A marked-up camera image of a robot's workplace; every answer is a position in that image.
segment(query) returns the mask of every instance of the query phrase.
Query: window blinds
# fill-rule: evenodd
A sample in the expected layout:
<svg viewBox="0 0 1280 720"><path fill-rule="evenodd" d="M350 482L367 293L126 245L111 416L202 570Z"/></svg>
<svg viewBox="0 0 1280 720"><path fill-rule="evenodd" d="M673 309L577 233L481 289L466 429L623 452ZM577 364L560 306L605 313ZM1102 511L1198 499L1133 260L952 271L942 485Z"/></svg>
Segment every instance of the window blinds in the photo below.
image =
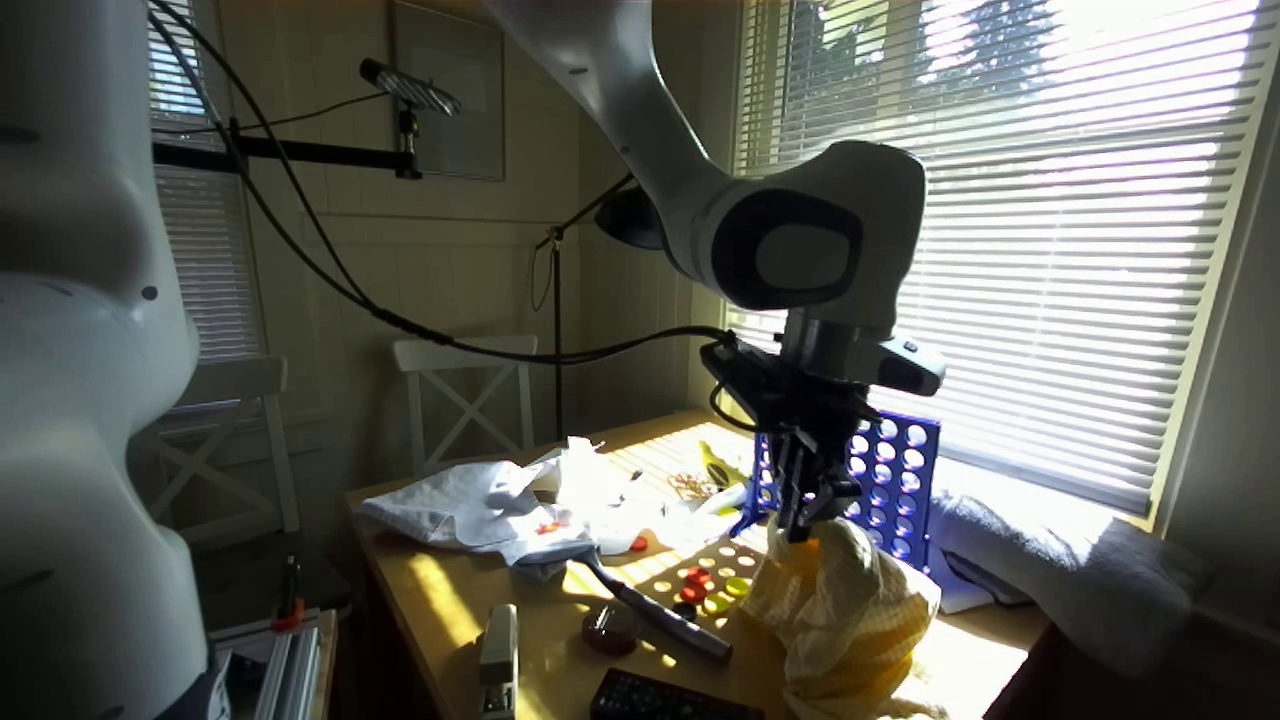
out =
<svg viewBox="0 0 1280 720"><path fill-rule="evenodd" d="M191 70L195 46L168 26ZM220 148L200 98L168 46L150 32L150 133L165 146ZM200 332L200 359L258 357L257 283L246 260L245 189L234 177L156 164L159 208L186 315Z"/></svg>
<svg viewBox="0 0 1280 720"><path fill-rule="evenodd" d="M942 452L1145 511L1272 58L1276 0L756 0L736 164L909 148Z"/></svg>

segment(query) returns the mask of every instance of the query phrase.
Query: white chair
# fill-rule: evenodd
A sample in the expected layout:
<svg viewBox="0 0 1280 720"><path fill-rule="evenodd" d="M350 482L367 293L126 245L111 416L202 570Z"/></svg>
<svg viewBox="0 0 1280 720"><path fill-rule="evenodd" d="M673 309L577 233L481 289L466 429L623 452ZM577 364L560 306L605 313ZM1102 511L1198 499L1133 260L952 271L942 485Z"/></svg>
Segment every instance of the white chair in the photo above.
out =
<svg viewBox="0 0 1280 720"><path fill-rule="evenodd" d="M195 549L299 534L281 357L200 364L181 405L134 445L147 511ZM234 478L269 448L272 482Z"/></svg>
<svg viewBox="0 0 1280 720"><path fill-rule="evenodd" d="M501 352L536 352L536 337L466 337L463 343ZM452 456L466 429L481 429L501 452L532 448L532 387L526 364L455 352L429 341L395 341L395 370L409 392L409 460L412 471L430 471ZM429 448L429 416L446 429Z"/></svg>

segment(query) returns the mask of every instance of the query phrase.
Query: yellow bag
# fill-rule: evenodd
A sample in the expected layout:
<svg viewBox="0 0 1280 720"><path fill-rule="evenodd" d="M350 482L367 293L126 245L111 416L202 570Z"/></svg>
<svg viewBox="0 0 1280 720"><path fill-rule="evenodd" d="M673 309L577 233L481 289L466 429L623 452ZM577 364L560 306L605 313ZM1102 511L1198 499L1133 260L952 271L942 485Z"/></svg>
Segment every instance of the yellow bag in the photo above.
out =
<svg viewBox="0 0 1280 720"><path fill-rule="evenodd" d="M936 586L876 551L844 519L810 528L810 540L770 540L740 613L784 646L786 707L861 720L913 673L913 648L929 631Z"/></svg>

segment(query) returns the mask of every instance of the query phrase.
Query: wooden table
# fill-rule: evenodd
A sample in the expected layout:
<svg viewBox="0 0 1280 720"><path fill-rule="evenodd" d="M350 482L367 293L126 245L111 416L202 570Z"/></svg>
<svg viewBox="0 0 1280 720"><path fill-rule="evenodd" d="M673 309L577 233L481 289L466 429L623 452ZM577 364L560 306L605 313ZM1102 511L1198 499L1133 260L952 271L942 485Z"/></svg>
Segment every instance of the wooden table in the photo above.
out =
<svg viewBox="0 0 1280 720"><path fill-rule="evenodd" d="M714 452L732 441L732 434L707 426L703 413L617 429L595 441L609 456L634 460L634 452L644 456L644 448L654 448L654 441L673 434L707 434ZM520 720L583 715L609 663L786 715L780 646L752 625L727 617L727 667L667 646L659 631L630 657L613 662L578 640L578 625L605 599L605 590L577 563L568 563L560 581L526 581L511 578L495 556L421 549L365 526L357 526L357 536L445 720L470 720L481 707L475 640L495 605L520 610ZM650 551L617 573L644 586L676 563L681 556ZM914 648L913 695L942 704L959 720L979 715L1020 667L1039 627L1039 613L966 613L940 619Z"/></svg>

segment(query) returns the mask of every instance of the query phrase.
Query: white window blinds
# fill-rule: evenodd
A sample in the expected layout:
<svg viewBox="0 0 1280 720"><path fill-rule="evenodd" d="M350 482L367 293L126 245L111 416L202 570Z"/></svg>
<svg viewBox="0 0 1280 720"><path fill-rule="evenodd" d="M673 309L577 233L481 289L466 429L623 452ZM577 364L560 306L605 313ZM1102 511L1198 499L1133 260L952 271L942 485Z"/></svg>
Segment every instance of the white window blinds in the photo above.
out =
<svg viewBox="0 0 1280 720"><path fill-rule="evenodd" d="M195 46L165 26L191 70ZM220 148L200 98L168 46L150 32L150 133L159 146ZM200 328L200 359L258 357L257 278L246 260L245 189L234 177L156 164L159 208L186 315Z"/></svg>
<svg viewBox="0 0 1280 720"><path fill-rule="evenodd" d="M942 452L1145 511L1272 58L1276 0L756 0L736 164L921 155Z"/></svg>

